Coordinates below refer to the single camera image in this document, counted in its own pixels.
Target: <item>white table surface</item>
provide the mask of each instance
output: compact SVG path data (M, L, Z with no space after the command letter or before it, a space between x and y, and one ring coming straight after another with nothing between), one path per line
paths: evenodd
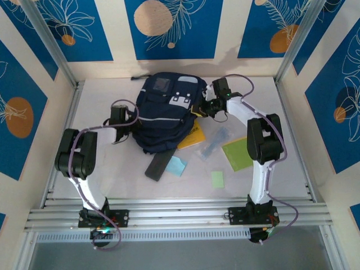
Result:
M208 83L213 79L216 78L205 78ZM254 77L252 80L255 91L246 100L265 113L280 116L289 153L288 158L275 167L270 191L277 197L307 197L302 164L296 155L273 78ZM110 116L111 103L121 98L134 102L143 83L142 79L87 79L73 128L83 129L102 124ZM250 89L250 84L242 78L228 78L228 84L233 92L246 93ZM223 117L222 112L217 115L218 120ZM231 115L225 123L217 123L211 118L198 118L198 121L207 138L220 126L231 130L233 140L246 136L245 126ZM155 182L144 175L153 156L145 155L130 135L124 143L103 148L91 177L98 182L103 194L112 199L246 197L251 189L253 167L235 173L221 148L204 162L196 154L196 150L201 147L202 143L177 150L174 156L188 162L181 177L164 172L160 181ZM223 171L224 188L212 188L211 171L214 170ZM61 173L56 176L53 198L79 198L74 186Z

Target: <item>yellow notebook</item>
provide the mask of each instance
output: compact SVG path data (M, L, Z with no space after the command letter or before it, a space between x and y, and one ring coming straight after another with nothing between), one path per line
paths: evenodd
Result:
M196 145L200 142L204 142L205 140L206 137L204 135L204 132L201 129L197 120L195 120L189 135L186 136L186 138L181 143L179 143L178 149L184 149L186 147Z

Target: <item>navy blue backpack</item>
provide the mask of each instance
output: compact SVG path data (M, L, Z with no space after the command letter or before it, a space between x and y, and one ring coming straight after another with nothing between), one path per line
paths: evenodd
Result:
M144 152L174 149L190 133L191 106L203 97L206 82L193 75L162 72L146 79L136 100L141 125L133 137Z

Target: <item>light blue sticky note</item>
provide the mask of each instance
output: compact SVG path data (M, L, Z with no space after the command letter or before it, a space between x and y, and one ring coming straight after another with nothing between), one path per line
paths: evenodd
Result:
M172 156L165 170L180 177L182 172L185 170L186 164L186 161L181 160L176 156Z

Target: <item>backpack pocket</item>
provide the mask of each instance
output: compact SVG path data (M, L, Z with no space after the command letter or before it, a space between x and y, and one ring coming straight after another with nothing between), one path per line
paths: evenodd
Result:
M183 122L189 110L167 103L144 103L140 108L139 119L144 128L172 129Z
M172 95L174 82L171 79L153 76L144 88L145 101L168 103Z

